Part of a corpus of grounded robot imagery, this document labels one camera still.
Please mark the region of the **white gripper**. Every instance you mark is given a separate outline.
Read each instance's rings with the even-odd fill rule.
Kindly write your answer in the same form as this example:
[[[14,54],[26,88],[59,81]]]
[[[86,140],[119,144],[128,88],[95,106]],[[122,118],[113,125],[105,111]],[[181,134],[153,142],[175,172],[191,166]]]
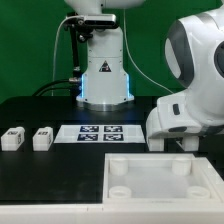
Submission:
[[[224,113],[206,112],[199,105],[187,101],[187,92],[160,97],[157,106],[146,121],[146,136],[150,151],[164,150],[164,140],[159,138],[184,137],[184,151],[197,151],[199,137],[224,134]]]

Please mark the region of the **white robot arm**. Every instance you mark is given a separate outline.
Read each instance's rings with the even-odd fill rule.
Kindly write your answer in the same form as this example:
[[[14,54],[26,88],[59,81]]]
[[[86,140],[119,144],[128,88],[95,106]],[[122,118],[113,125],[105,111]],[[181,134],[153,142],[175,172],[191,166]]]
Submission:
[[[115,110],[132,101],[129,75],[123,69],[123,33],[113,14],[145,0],[64,0],[78,14],[84,30],[88,66],[77,101],[92,110]],[[183,149],[196,151],[199,138],[224,134],[224,0],[222,6],[179,19],[165,42],[167,64],[183,91],[161,97],[146,121],[151,151],[164,149],[166,138],[183,139]]]

